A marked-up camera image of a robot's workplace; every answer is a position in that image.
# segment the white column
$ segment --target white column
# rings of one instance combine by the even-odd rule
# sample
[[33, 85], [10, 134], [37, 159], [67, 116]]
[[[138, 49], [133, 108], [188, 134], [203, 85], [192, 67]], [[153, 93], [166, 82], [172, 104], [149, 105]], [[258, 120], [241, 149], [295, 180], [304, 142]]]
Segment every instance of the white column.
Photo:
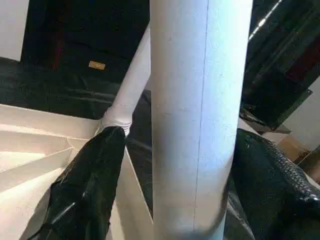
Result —
[[222, 239], [252, 0], [151, 0], [156, 240]]
[[150, 27], [148, 25], [112, 106], [103, 116], [101, 125], [104, 128], [120, 126], [124, 129], [126, 136], [129, 134], [132, 114], [150, 77], [150, 67]]

